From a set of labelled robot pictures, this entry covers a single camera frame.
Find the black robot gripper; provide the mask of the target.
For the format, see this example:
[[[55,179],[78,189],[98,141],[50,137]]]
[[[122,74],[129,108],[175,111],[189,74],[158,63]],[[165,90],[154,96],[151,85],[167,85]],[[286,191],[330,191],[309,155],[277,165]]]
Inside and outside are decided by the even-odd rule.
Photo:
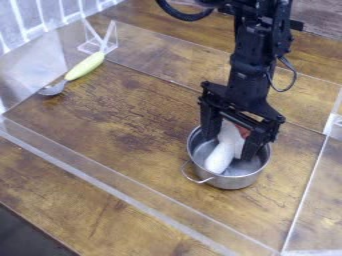
[[[285,116],[272,107],[268,95],[273,87],[274,67],[262,72],[245,74],[232,68],[229,84],[202,83],[201,128],[206,140],[217,137],[224,119],[242,129],[245,139],[242,160],[250,160],[261,148],[274,142]]]

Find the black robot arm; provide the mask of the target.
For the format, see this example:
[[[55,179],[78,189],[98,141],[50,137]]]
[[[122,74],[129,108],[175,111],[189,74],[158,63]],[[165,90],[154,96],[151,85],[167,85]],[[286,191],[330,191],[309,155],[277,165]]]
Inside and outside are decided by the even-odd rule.
[[[217,137],[224,120],[250,131],[241,158],[249,160],[277,139],[285,116],[268,102],[278,62],[293,42],[293,0],[225,0],[236,16],[236,50],[230,56],[229,83],[202,83],[199,97],[203,138]]]

